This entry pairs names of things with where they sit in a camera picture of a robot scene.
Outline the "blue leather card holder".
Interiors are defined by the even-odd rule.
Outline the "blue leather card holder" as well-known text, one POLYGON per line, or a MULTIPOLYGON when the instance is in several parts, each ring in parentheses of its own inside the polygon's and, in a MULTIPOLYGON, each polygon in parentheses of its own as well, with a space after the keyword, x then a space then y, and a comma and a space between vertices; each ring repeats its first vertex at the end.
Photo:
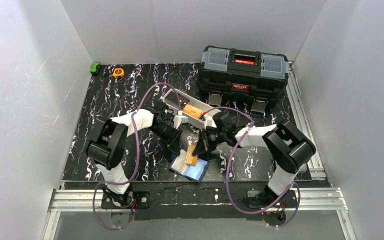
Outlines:
POLYGON ((172 153, 169 170, 188 180, 200 183, 204 179, 210 163, 206 160, 198 158, 196 165, 186 164, 186 154, 187 152, 184 150, 180 151, 179 156, 172 153))

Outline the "orange card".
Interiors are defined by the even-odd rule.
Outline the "orange card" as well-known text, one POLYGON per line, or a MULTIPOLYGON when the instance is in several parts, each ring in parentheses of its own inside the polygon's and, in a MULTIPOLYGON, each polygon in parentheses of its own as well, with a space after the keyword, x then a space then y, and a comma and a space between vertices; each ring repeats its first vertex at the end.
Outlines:
POLYGON ((182 110, 185 114, 197 120, 203 120, 203 110, 190 104, 186 104, 182 110))

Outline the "white oblong plastic tray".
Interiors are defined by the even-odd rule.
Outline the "white oblong plastic tray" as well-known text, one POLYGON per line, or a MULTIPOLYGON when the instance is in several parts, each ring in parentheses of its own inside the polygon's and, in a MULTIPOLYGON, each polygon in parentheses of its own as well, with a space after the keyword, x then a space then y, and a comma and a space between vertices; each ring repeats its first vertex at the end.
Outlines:
POLYGON ((184 97, 190 99, 190 105, 197 107, 199 109, 202 109, 203 112, 206 112, 208 116, 213 116, 217 113, 220 113, 221 111, 218 109, 214 109, 208 113, 208 110, 212 108, 212 106, 206 104, 205 102, 200 101, 199 99, 196 99, 179 89, 175 89, 174 91, 170 89, 162 98, 162 101, 171 109, 174 111, 175 114, 181 112, 182 115, 188 116, 188 124, 198 128, 198 129, 203 129, 204 128, 204 123, 201 119, 195 119, 186 113, 183 112, 183 110, 180 107, 180 100, 179 100, 179 95, 183 95, 184 97))

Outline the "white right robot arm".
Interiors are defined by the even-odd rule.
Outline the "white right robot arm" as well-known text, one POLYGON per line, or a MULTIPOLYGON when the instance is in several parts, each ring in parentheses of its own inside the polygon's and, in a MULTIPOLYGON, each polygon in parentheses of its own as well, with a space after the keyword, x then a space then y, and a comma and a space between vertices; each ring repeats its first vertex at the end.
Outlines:
POLYGON ((225 112, 212 116, 214 126, 199 132, 193 156, 214 151, 219 144, 229 146, 265 147, 276 163, 275 171, 264 188, 264 198, 273 201, 290 186, 302 166, 316 154, 314 143, 290 120, 278 124, 252 127, 237 126, 225 112))

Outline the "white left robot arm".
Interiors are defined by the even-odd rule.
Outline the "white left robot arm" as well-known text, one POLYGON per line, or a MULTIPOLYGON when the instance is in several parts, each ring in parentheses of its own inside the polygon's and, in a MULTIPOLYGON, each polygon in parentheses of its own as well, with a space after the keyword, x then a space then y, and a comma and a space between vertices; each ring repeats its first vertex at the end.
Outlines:
POLYGON ((102 173, 107 189, 116 195, 124 195, 130 185, 121 161, 125 153, 127 138, 135 136, 139 140, 139 131, 148 129, 153 132, 170 154, 181 154, 180 124, 184 115, 174 112, 163 103, 158 107, 139 109, 119 117, 99 119, 93 129, 86 148, 86 155, 94 161, 102 173))

